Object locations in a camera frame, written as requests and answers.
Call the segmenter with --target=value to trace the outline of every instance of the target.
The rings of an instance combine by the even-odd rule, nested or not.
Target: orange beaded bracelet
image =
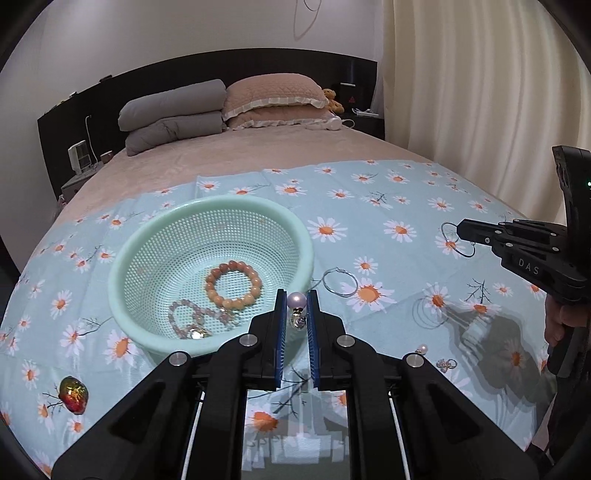
[[[217,279],[224,273],[232,271],[243,272],[250,278],[252,284],[250,292],[239,299],[225,299],[216,291]],[[244,262],[230,260],[228,263],[221,263],[219,267],[212,268],[209,275],[205,277],[205,282],[207,298],[217,307],[223,307],[226,310],[242,310],[244,307],[254,304],[256,299],[261,296],[262,281],[257,271]]]

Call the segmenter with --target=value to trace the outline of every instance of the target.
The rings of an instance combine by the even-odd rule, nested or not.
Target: pink pillow
[[[227,89],[222,109],[224,121],[255,108],[271,105],[329,104],[322,88],[314,80],[298,73],[270,73],[238,80]]]
[[[277,125],[319,124],[334,117],[327,107],[313,105],[266,106],[239,113],[228,120],[228,127],[240,130],[249,127],[276,127]]]

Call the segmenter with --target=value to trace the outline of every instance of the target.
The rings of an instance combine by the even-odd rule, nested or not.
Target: human hand
[[[556,346],[564,338],[564,326],[586,327],[590,315],[589,305],[561,305],[550,295],[546,295],[546,329],[544,338],[551,346]]]

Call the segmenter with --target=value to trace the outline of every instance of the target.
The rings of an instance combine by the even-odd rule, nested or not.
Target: perforated basket
[[[195,200],[162,213],[127,240],[109,276],[109,304],[119,327],[154,357],[178,350],[204,355],[247,332],[253,316],[272,310],[278,288],[306,291],[313,257],[306,227],[285,207],[236,195]],[[216,309],[205,293],[205,277],[229,260],[254,267],[262,280],[260,298],[236,312],[236,326],[206,316],[212,336],[180,339],[168,321],[170,306],[186,299]],[[250,286],[237,271],[216,283],[224,298],[241,297]],[[194,321],[192,314],[180,306],[174,317],[184,327]]]

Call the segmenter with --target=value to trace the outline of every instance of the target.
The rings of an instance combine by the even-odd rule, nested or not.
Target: white curtain
[[[551,148],[591,150],[591,75],[537,0],[384,0],[386,139],[565,223]]]

